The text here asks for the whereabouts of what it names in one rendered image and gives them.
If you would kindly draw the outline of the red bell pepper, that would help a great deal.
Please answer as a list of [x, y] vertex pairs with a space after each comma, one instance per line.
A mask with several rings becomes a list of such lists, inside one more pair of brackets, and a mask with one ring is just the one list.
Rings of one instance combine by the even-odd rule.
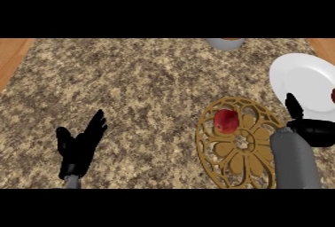
[[222, 109], [214, 115], [214, 127], [223, 134], [231, 134], [238, 128], [236, 111]]

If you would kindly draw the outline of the grey round pot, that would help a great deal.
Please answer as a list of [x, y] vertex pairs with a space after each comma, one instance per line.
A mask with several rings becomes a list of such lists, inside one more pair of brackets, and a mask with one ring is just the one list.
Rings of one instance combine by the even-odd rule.
[[245, 39], [226, 40], [223, 38], [207, 38], [205, 41], [217, 50], [232, 51], [241, 47]]

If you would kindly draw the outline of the gold round openwork placemat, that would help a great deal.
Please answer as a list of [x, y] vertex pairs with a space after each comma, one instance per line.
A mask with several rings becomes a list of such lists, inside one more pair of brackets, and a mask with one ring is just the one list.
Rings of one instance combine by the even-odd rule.
[[[214, 125], [222, 110], [236, 112], [238, 127], [231, 134]], [[220, 188], [276, 187], [270, 135], [282, 126], [272, 111], [248, 98], [220, 98], [205, 107], [195, 144], [203, 168]]]

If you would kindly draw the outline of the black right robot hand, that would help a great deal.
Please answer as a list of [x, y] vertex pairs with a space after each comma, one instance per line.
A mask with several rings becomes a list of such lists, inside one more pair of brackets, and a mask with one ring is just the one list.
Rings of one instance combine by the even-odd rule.
[[335, 122], [304, 118], [304, 109], [293, 93], [287, 94], [285, 107], [293, 120], [287, 123], [291, 130], [303, 137], [313, 147], [335, 145]]

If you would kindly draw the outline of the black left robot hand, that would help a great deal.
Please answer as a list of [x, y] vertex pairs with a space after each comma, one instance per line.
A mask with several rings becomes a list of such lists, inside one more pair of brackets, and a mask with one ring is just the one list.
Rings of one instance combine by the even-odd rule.
[[104, 111], [98, 110], [84, 132], [77, 137], [71, 136], [65, 127], [56, 129], [58, 151], [64, 157], [59, 172], [62, 180], [68, 176], [83, 177], [86, 175], [107, 128]]

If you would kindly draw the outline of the white round plate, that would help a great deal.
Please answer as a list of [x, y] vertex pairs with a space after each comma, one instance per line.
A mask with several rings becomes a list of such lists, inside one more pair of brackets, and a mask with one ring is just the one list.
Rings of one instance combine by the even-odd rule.
[[270, 66], [272, 90], [282, 104], [293, 93], [304, 109], [304, 117], [335, 122], [335, 66], [322, 58], [304, 54], [284, 54]]

